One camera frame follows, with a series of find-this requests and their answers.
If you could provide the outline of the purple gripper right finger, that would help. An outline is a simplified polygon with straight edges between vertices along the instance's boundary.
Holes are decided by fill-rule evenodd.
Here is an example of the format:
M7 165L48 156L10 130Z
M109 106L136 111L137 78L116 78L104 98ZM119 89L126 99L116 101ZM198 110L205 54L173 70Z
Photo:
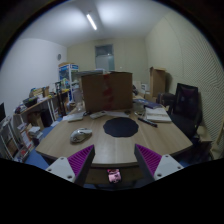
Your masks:
M134 154L144 176L152 181L183 169L183 166L169 154L161 156L139 144L135 145Z

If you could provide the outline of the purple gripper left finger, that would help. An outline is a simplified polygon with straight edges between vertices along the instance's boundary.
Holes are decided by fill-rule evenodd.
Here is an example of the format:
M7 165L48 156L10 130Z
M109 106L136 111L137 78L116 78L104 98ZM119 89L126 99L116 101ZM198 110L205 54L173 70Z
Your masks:
M95 156L95 148L90 145L77 153L59 157L46 171L67 181L83 186Z

